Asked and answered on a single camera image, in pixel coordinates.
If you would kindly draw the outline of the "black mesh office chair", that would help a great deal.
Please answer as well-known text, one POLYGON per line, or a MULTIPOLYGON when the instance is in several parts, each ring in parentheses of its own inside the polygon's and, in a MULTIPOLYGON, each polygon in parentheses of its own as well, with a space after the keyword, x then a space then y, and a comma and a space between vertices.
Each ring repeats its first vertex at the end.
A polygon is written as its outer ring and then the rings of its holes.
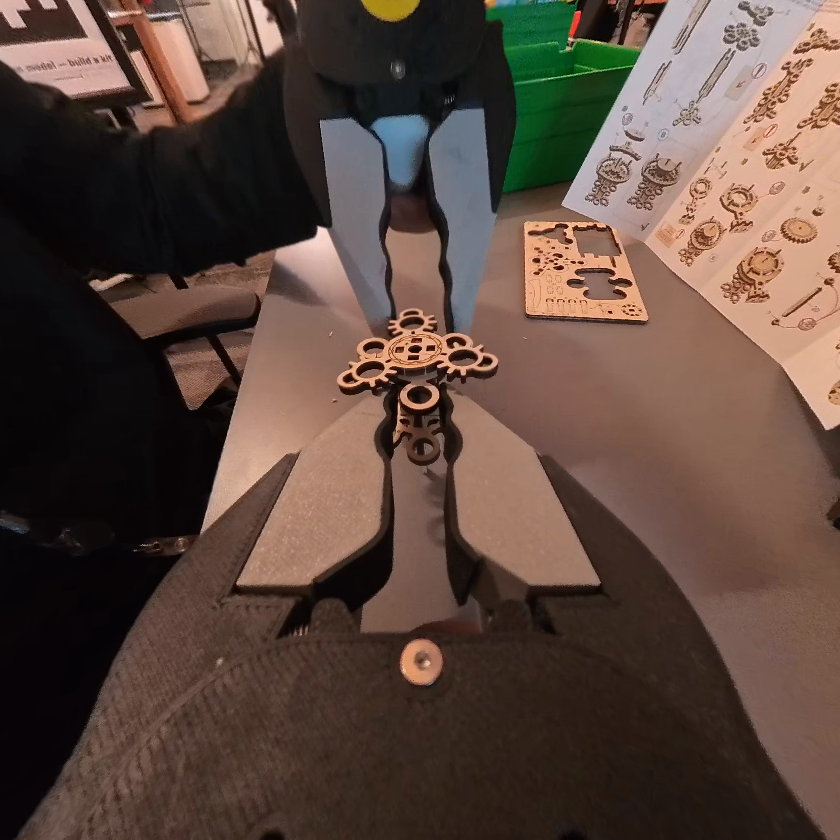
POLYGON ((173 287, 163 280, 134 297, 107 294, 110 306, 175 376, 186 406, 196 410, 221 389, 238 389, 261 299, 242 284, 173 287))

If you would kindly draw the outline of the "folded paper instruction booklet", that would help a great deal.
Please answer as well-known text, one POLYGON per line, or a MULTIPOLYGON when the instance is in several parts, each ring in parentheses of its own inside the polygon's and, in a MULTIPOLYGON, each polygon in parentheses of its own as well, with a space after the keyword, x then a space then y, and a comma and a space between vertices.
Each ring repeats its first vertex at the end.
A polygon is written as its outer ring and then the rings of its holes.
POLYGON ((838 426, 839 4, 668 2, 563 201, 649 248, 838 426))

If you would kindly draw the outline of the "laser-cut wooden parts sheet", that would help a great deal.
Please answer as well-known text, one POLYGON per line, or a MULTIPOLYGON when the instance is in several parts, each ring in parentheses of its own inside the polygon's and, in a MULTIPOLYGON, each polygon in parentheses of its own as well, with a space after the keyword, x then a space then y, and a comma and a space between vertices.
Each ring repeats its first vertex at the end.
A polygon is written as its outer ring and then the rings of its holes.
POLYGON ((532 318, 646 323, 627 253, 609 225, 531 221, 523 226, 524 310, 532 318))

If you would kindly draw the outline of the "large green plastic bin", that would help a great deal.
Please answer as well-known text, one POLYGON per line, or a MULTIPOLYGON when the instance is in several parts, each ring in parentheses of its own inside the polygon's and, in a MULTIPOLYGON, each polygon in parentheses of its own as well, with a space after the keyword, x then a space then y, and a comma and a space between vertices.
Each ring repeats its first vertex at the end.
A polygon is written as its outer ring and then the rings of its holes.
POLYGON ((506 48, 517 127, 504 193, 576 177, 641 52, 587 39, 506 48))

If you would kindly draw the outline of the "orange wooden column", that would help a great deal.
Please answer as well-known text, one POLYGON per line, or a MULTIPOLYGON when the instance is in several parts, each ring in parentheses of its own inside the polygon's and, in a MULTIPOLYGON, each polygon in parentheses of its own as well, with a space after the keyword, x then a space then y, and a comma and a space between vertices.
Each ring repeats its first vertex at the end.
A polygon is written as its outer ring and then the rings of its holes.
POLYGON ((110 13, 113 25, 130 25, 138 36, 150 71, 161 90, 165 106, 176 123, 189 123, 193 111, 165 56, 154 27, 138 1, 117 1, 120 11, 110 13))

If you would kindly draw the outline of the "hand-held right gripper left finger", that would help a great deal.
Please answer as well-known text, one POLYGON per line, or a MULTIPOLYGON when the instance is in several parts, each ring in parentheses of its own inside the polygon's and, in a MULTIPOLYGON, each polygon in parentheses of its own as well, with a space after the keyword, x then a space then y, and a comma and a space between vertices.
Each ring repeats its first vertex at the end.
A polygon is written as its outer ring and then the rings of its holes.
POLYGON ((297 456, 236 581, 253 595, 336 598, 356 611, 393 567, 391 415, 361 399, 297 456))

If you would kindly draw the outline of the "person's left forearm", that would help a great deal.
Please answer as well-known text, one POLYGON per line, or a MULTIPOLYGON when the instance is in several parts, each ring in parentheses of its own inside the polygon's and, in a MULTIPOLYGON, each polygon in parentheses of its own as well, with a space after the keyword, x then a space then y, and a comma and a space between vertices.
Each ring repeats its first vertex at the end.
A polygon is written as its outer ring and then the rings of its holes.
POLYGON ((311 238, 283 79, 280 52, 204 119, 137 133, 2 64, 2 263, 191 276, 311 238))

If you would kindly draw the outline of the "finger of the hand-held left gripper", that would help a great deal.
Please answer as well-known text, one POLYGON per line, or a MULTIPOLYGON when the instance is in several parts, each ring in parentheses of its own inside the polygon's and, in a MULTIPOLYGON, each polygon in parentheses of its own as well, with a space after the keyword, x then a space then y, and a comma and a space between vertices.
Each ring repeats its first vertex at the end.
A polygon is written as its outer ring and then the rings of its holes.
POLYGON ((372 131, 350 118, 323 120, 320 132, 329 234, 365 320, 372 329, 385 329, 394 316, 385 250, 385 151, 372 131))
POLYGON ((491 204, 483 108, 456 109, 436 127, 427 143, 427 179, 441 240, 446 329, 467 333, 497 220, 491 204))

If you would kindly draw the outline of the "framed black-white marker sign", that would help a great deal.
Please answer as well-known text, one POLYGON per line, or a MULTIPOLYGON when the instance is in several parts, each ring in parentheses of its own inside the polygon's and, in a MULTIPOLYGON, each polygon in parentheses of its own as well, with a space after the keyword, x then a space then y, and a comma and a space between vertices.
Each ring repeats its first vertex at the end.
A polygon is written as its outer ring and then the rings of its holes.
POLYGON ((96 1, 2 1, 1 61, 30 83, 97 105, 150 99, 96 1))

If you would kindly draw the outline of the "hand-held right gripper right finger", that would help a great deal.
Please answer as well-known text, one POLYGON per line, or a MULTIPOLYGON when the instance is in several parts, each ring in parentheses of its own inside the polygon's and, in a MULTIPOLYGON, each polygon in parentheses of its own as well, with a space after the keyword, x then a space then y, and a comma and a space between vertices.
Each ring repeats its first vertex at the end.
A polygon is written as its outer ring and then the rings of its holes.
POLYGON ((538 453, 473 401, 446 401, 445 538, 459 605, 591 594, 601 580, 538 453))

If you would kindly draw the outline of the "wooden gear model assembly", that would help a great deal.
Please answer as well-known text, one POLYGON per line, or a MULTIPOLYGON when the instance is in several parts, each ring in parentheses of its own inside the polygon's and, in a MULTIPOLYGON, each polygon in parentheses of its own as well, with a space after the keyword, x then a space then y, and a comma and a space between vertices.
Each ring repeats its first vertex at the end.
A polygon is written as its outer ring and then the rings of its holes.
POLYGON ((370 337, 356 347, 357 359, 337 378, 346 395, 371 392, 394 398, 394 445, 404 445, 416 466, 441 456, 443 394, 452 382, 489 379, 499 367, 495 354, 462 332, 438 333, 435 316, 409 308, 387 324, 385 338, 370 337))

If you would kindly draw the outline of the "white cabinet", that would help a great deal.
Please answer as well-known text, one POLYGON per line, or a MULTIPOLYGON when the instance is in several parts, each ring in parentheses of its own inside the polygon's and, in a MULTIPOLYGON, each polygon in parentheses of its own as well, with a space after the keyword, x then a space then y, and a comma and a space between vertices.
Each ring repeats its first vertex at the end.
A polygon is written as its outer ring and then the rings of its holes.
POLYGON ((209 86, 184 20, 170 17, 154 20, 151 25, 184 98, 190 104, 207 100, 209 86))

